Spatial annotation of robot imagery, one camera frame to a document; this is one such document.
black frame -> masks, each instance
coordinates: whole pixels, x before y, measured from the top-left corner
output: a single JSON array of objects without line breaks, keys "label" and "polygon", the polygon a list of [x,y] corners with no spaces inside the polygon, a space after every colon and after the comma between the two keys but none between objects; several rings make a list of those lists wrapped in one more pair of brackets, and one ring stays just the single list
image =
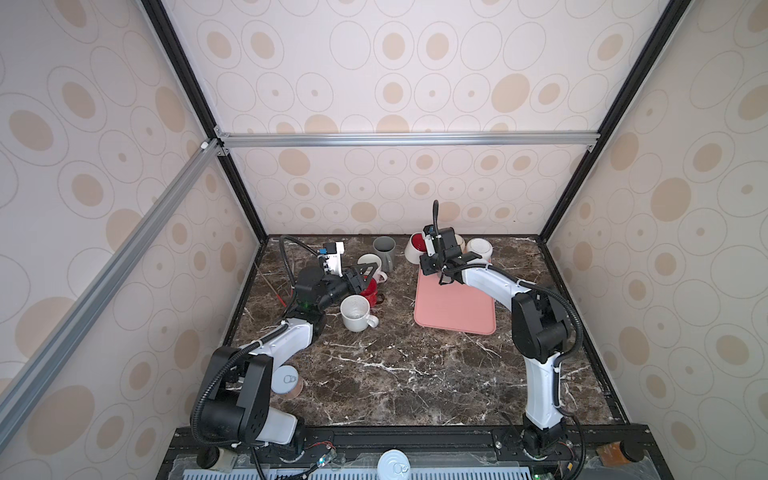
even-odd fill
[{"label": "black frame", "polygon": [[659,22],[654,27],[643,50],[634,62],[627,80],[624,81],[614,103],[605,115],[603,123],[600,124],[598,128],[598,133],[600,134],[598,142],[582,157],[573,177],[568,181],[568,185],[563,190],[557,205],[555,205],[552,214],[547,219],[544,229],[541,230],[540,237],[545,243],[549,241],[554,233],[554,229],[557,228],[574,197],[576,197],[576,193],[578,193],[581,185],[587,179],[594,162],[600,157],[600,153],[602,153],[606,144],[611,139],[611,135],[631,105],[637,91],[640,90],[645,78],[648,76],[648,72],[656,63],[664,46],[667,44],[667,40],[669,40],[670,35],[672,35],[672,32],[677,27],[677,23],[683,17],[690,2],[691,0],[670,0],[667,4],[659,18]]},{"label": "black frame", "polygon": [[[141,0],[141,3],[144,5],[144,10],[147,12],[147,17],[149,17],[150,22],[152,22],[157,37],[163,44],[163,48],[165,48],[168,60],[174,67],[181,86],[187,93],[187,97],[192,104],[192,108],[194,109],[198,120],[200,120],[200,124],[203,126],[203,131],[208,138],[216,139],[216,141],[219,142],[219,145],[223,145],[216,131],[216,119],[214,118],[214,114],[211,113],[210,107],[208,107],[203,90],[197,82],[197,77],[195,77],[194,72],[192,71],[190,62],[187,60],[187,55],[184,53],[179,38],[176,36],[173,25],[170,23],[170,18],[168,17],[168,13],[166,12],[163,3],[161,0]],[[223,151],[225,155],[219,156],[221,167],[227,175],[227,179],[232,185],[232,189],[234,190],[237,199],[240,201],[240,206],[243,208],[243,212],[245,213],[250,226],[253,228],[253,231],[256,232],[256,237],[259,240],[259,243],[264,243],[267,238],[264,225],[262,225],[259,214],[256,212],[256,208],[246,191],[243,178],[237,171],[232,156],[227,149],[223,148]]]},{"label": "black frame", "polygon": [[[240,202],[243,212],[245,213],[253,231],[257,235],[260,246],[256,255],[250,272],[243,285],[243,292],[240,300],[238,301],[237,308],[235,309],[232,320],[230,321],[229,328],[224,344],[228,345],[232,341],[237,326],[240,321],[240,317],[245,306],[245,302],[250,293],[253,281],[257,276],[257,268],[261,263],[263,255],[266,251],[266,246],[269,242],[270,236],[266,233],[264,226],[256,212],[256,208],[250,199],[249,194],[246,191],[245,184],[242,177],[237,171],[237,167],[230,156],[226,148],[223,148],[223,143],[219,138],[219,132],[217,131],[216,120],[205,100],[204,93],[200,88],[200,84],[194,75],[194,72],[190,66],[187,56],[184,53],[184,49],[179,42],[179,38],[170,22],[165,7],[162,5],[161,0],[141,0],[144,5],[144,9],[147,16],[154,27],[158,38],[160,39],[167,56],[176,71],[179,81],[186,92],[190,103],[203,126],[205,134],[215,139],[224,152],[223,156],[220,156],[221,166],[227,175],[232,188],[234,190],[237,199]],[[555,228],[561,221],[574,197],[576,196],[581,185],[586,180],[594,162],[600,156],[601,152],[607,145],[614,133],[616,127],[619,125],[621,118],[626,113],[632,100],[638,93],[641,85],[647,77],[649,71],[653,67],[654,63],[658,59],[662,52],[667,40],[671,36],[672,32],[677,26],[677,23],[682,18],[684,12],[688,8],[690,0],[670,0],[667,7],[664,9],[659,22],[656,24],[654,30],[651,32],[650,37],[646,45],[643,47],[637,61],[635,62],[630,74],[627,76],[627,80],[619,90],[619,93],[611,105],[605,119],[598,129],[600,139],[598,142],[583,156],[580,164],[578,165],[573,177],[568,182],[564,193],[558,200],[557,205],[552,211],[552,214],[547,220],[542,232],[539,235],[510,235],[508,237],[528,237],[534,238],[543,256],[544,262],[549,269],[552,278],[556,284],[556,287],[571,300],[568,295],[568,290],[565,288],[564,281],[560,275],[557,266],[552,259],[552,256],[547,247],[547,241],[554,233]],[[651,458],[659,470],[661,478],[664,480],[672,479],[672,474],[667,467],[661,452],[658,449],[653,436],[650,434],[650,430],[646,425],[634,425],[630,424],[627,418],[627,414],[624,411],[624,407],[621,405],[617,394],[613,388],[613,384],[608,376],[602,361],[598,355],[598,351],[595,349],[589,335],[585,335],[584,349],[587,353],[589,361],[594,370],[594,374],[597,376],[598,382],[603,389],[603,393],[616,420],[621,421],[622,425],[586,425],[584,427],[586,442],[590,447],[596,445],[602,445],[604,443],[614,442],[621,439],[634,439],[635,441],[643,444],[648,450]],[[546,462],[531,462],[525,457],[521,456],[519,451],[515,448],[508,449],[502,447],[497,450],[495,448],[495,441],[499,439],[500,432],[504,432],[507,429],[504,425],[499,426],[476,426],[476,427],[377,427],[377,426],[357,426],[357,427],[310,427],[308,431],[310,436],[314,435],[318,439],[327,439],[331,435],[336,439],[341,452],[348,453],[349,456],[353,456],[355,452],[383,452],[390,448],[400,448],[406,452],[418,452],[418,451],[472,451],[472,452],[493,452],[500,460],[516,460],[521,465],[531,465],[542,467]],[[569,435],[574,437],[574,432],[569,429]],[[173,441],[169,449],[166,452],[163,465],[158,472],[157,478],[167,478],[167,474],[170,472],[170,468],[173,464],[173,460],[180,454],[191,453],[197,448],[197,443],[192,439],[189,429],[178,429],[174,436]],[[272,458],[270,463],[275,463],[275,459]]]}]

gray mug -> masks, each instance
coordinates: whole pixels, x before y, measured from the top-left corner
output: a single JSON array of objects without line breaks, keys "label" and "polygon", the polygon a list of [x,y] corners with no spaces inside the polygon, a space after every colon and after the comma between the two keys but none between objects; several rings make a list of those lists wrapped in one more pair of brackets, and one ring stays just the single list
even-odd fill
[{"label": "gray mug", "polygon": [[373,241],[373,251],[382,259],[382,272],[391,272],[395,267],[395,239],[378,237]]}]

enclosure wall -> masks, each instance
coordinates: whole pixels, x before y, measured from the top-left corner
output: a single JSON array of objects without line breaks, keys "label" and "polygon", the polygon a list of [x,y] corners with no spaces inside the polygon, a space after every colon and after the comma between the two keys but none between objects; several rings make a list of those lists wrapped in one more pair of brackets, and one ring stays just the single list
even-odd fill
[{"label": "enclosure wall", "polygon": [[698,2],[549,247],[676,478],[768,465],[768,3]]},{"label": "enclosure wall", "polygon": [[[164,4],[223,132],[305,134],[596,130],[666,2]],[[409,233],[438,198],[464,232],[536,234],[586,146],[559,149],[234,156],[269,233]]]},{"label": "enclosure wall", "polygon": [[255,257],[247,224],[214,159],[0,455],[1,480],[155,478]]},{"label": "enclosure wall", "polygon": [[183,98],[133,2],[0,6],[0,391],[199,150]]},{"label": "enclosure wall", "polygon": [[[0,122],[5,407],[134,228],[204,164],[188,162],[200,128],[133,1],[2,2]],[[257,247],[208,158],[0,454],[3,480],[155,478]]]}]

ventilation grille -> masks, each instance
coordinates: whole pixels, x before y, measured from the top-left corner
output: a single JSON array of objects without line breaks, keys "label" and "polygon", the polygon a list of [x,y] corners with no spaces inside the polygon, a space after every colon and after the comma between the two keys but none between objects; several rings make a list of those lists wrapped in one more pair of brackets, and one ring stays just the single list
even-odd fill
[{"label": "ventilation grille", "polygon": [[[296,468],[269,469],[266,480],[294,475]],[[209,470],[185,470],[184,480],[259,480],[255,468],[238,468],[232,473],[213,473]],[[379,480],[373,468],[344,468],[340,471],[319,470],[310,480]],[[528,467],[446,467],[411,468],[411,480],[531,480]]]}]

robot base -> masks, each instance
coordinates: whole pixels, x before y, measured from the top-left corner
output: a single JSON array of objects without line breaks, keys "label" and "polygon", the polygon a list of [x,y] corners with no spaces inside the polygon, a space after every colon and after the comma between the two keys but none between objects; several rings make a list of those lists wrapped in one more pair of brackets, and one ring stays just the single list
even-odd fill
[{"label": "robot base", "polygon": [[548,429],[540,429],[527,416],[523,416],[523,452],[533,460],[544,460],[554,451],[557,443],[565,438],[565,418]]}]

